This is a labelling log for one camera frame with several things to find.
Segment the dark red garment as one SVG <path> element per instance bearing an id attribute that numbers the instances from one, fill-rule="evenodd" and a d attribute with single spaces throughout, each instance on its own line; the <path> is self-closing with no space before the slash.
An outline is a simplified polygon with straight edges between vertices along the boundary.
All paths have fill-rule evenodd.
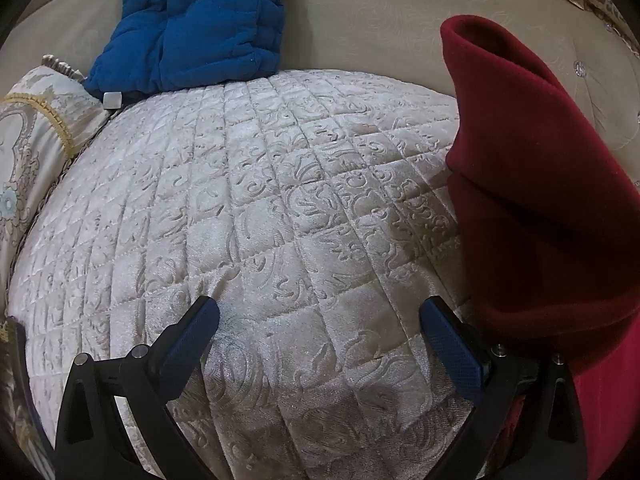
<path id="1" fill-rule="evenodd" d="M 460 124 L 446 157 L 473 321 L 552 342 L 574 375 L 587 474 L 639 426 L 639 192 L 549 67 L 458 15 L 442 55 Z"/>

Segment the white quilted bedspread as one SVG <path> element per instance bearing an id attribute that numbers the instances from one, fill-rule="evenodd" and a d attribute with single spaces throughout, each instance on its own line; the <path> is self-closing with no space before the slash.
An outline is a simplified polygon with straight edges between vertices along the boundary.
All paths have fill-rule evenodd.
<path id="1" fill-rule="evenodd" d="M 452 96 L 290 70 L 161 94 L 66 171 L 17 259 L 32 398 L 55 434 L 73 358 L 220 325 L 171 411 L 221 479 L 421 479 L 469 414 L 418 310 L 468 301 L 445 157 Z"/>

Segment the cream embroidered pillow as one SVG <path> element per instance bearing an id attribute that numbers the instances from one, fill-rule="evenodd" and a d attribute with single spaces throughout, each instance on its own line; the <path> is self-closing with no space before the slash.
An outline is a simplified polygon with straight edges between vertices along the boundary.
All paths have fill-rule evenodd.
<path id="1" fill-rule="evenodd" d="M 110 117 L 85 76 L 47 54 L 1 99 L 1 477 L 52 479 L 51 445 L 32 420 L 25 331 L 6 314 L 25 236 L 52 186 Z"/>

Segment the beige tufted headboard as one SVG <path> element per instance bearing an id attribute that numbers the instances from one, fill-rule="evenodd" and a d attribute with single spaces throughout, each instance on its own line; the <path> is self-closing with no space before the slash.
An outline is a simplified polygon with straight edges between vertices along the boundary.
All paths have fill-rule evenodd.
<path id="1" fill-rule="evenodd" d="M 446 18 L 490 18 L 555 73 L 631 179 L 639 175 L 639 39 L 614 0 L 285 0 L 285 68 L 360 70 L 454 90 L 442 60 Z M 1 48 L 11 88 L 53 54 L 88 72 L 122 0 L 32 0 Z"/>

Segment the blue quilted cushion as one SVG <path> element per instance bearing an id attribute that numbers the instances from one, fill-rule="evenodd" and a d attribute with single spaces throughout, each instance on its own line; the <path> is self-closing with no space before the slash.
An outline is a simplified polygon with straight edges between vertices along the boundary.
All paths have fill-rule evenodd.
<path id="1" fill-rule="evenodd" d="M 122 18 L 84 81 L 127 102 L 277 73 L 283 0 L 122 0 Z"/>

